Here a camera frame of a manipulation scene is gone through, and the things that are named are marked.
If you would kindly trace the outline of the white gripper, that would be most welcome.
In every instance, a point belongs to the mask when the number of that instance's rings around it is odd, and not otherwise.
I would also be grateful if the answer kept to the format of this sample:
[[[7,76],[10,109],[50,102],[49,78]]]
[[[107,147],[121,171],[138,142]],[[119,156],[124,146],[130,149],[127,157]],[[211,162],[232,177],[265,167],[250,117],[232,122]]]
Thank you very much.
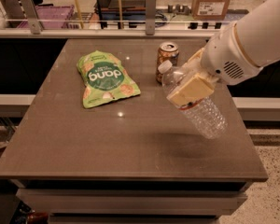
[[[205,69],[227,85],[237,85],[262,70],[244,51],[237,31],[237,23],[229,24],[224,30],[210,38],[204,48],[194,53],[183,67],[191,70]],[[196,74],[186,76],[167,94],[167,100],[175,106],[195,103],[210,96],[215,90],[215,79]]]

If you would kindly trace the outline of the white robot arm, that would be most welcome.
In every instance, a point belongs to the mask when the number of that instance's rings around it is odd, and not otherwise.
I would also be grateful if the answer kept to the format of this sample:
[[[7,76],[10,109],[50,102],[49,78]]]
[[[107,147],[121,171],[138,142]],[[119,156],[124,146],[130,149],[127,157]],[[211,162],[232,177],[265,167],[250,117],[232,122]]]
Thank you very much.
[[[216,84],[237,85],[280,61],[280,0],[267,0],[214,34],[177,70],[167,99],[177,107],[210,96]]]

